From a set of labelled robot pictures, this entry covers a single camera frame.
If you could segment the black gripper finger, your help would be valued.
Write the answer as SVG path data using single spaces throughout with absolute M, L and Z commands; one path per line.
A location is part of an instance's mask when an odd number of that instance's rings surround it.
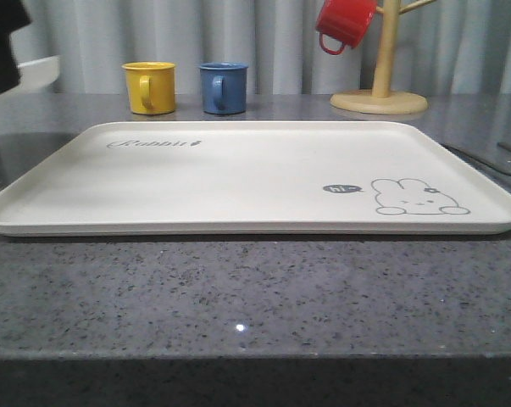
M 30 23 L 31 18 L 21 1 L 0 1 L 0 94 L 20 83 L 20 73 L 13 55 L 10 36 Z

